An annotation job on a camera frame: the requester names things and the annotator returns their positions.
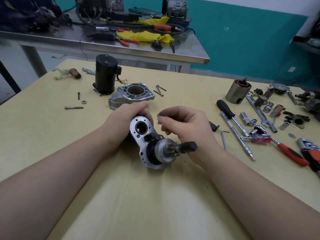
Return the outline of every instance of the yellow table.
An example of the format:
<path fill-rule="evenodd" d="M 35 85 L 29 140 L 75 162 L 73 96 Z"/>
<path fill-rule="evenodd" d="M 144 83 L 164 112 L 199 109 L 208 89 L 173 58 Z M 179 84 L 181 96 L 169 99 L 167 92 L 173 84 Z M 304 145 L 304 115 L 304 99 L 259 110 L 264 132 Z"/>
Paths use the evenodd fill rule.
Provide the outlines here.
<path fill-rule="evenodd" d="M 59 72 L 49 72 L 8 102 L 0 106 L 0 181 L 56 152 L 93 131 L 112 112 L 108 98 L 99 97 L 92 87 L 95 77 L 81 71 L 95 69 L 94 62 L 66 60 L 60 69 L 76 68 L 82 78 L 54 80 Z M 185 105 L 204 110 L 211 122 L 229 130 L 216 107 L 232 80 L 123 67 L 121 79 L 143 82 L 152 90 L 156 84 L 167 89 L 164 97 L 156 95 L 148 109 L 154 119 L 167 107 Z M 268 84 L 252 82 L 253 88 L 266 90 Z M 302 89 L 293 88 L 293 93 Z M 81 110 L 64 110 L 64 106 L 81 106 Z M 299 151 L 296 139 L 307 138 L 320 144 L 320 126 L 301 106 L 294 106 L 287 95 L 274 94 L 275 104 L 287 111 L 311 116 L 305 129 L 290 125 L 274 137 Z M 230 104 L 239 118 L 246 112 L 260 119 L 245 99 Z M 279 127 L 284 115 L 276 121 Z M 220 130 L 216 138 L 222 145 Z M 168 136 L 177 141 L 175 135 Z M 228 151 L 262 176 L 320 211 L 320 180 L 309 168 L 301 168 L 274 143 L 254 145 L 247 142 L 256 162 L 252 162 L 232 133 L 225 134 Z M 70 204 L 49 239 L 249 239 L 214 185 L 187 155 L 177 158 L 165 170 L 142 165 L 135 144 L 124 144 L 112 158 L 103 161 Z"/>

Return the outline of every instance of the yellow rag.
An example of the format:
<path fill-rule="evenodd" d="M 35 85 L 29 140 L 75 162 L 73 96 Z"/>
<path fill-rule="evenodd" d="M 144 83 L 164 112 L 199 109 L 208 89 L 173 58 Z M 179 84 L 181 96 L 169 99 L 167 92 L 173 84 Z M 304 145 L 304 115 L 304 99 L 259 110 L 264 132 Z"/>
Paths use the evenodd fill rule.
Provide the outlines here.
<path fill-rule="evenodd" d="M 143 42 L 152 42 L 154 40 L 170 43 L 174 41 L 170 34 L 165 34 L 161 36 L 159 33 L 151 33 L 148 31 L 143 31 L 140 33 L 134 33 L 132 31 L 124 31 L 124 32 L 117 32 L 117 35 L 124 38 L 124 39 L 131 39 L 131 40 L 139 40 Z"/>
<path fill-rule="evenodd" d="M 169 17 L 163 16 L 160 19 L 150 18 L 146 20 L 131 22 L 130 24 L 145 24 L 145 25 L 166 24 L 168 20 L 169 20 Z"/>

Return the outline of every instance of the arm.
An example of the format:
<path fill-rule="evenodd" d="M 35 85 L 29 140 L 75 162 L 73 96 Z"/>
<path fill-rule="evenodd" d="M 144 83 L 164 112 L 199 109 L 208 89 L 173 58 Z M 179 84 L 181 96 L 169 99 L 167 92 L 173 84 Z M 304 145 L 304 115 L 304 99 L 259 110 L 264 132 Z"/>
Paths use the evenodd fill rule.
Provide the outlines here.
<path fill-rule="evenodd" d="M 129 133 L 147 103 L 124 104 L 106 122 L 71 145 L 0 183 L 0 238 L 46 239 L 101 159 Z"/>
<path fill-rule="evenodd" d="M 167 135 L 197 143 L 191 160 L 204 169 L 254 239 L 320 238 L 320 213 L 225 152 L 203 111 L 172 107 L 159 113 L 158 122 Z"/>

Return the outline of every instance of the white wall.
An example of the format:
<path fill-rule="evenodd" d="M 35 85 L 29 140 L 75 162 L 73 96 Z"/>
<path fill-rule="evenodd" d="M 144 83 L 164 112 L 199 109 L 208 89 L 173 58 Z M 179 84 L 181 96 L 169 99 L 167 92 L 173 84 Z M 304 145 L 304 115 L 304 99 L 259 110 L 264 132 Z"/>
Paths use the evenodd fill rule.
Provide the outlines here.
<path fill-rule="evenodd" d="M 287 12 L 308 16 L 306 23 L 297 35 L 306 36 L 320 11 L 320 0 L 206 0 L 218 3 L 227 3 L 243 7 L 260 8 L 278 12 Z"/>

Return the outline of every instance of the left hand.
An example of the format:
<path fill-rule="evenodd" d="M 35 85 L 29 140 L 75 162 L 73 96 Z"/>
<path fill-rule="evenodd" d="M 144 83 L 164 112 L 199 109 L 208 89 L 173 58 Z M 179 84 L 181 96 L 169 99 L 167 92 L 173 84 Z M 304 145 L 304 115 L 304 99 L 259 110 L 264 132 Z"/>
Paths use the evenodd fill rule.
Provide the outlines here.
<path fill-rule="evenodd" d="M 108 149 L 116 149 L 130 132 L 130 122 L 135 116 L 146 117 L 153 125 L 153 119 L 148 110 L 146 110 L 147 101 L 136 102 L 132 104 L 122 104 L 113 111 L 103 125 L 100 127 L 102 133 L 107 135 Z"/>

